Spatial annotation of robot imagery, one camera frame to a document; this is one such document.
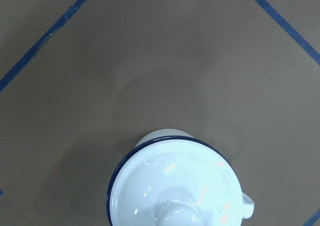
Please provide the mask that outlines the white enamel lid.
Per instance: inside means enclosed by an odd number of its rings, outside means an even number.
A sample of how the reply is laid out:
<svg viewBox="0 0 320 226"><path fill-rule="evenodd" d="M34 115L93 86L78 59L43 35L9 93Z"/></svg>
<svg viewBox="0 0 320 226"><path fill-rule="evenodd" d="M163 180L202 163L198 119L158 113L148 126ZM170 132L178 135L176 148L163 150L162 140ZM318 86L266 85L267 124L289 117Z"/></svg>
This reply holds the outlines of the white enamel lid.
<svg viewBox="0 0 320 226"><path fill-rule="evenodd" d="M158 225L186 208L191 223L240 225L243 196L230 163L210 145L187 136L163 136L132 149L109 182L111 225Z"/></svg>

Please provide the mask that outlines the white enamel cup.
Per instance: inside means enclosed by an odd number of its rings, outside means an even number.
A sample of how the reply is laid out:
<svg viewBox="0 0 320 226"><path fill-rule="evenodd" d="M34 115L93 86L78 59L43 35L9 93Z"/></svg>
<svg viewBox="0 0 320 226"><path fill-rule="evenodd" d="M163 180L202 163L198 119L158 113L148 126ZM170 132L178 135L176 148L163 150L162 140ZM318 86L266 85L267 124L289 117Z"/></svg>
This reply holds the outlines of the white enamel cup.
<svg viewBox="0 0 320 226"><path fill-rule="evenodd" d="M156 210L155 221L184 219L207 225L240 225L254 201L227 159L190 134L161 129L135 146L134 188Z"/></svg>

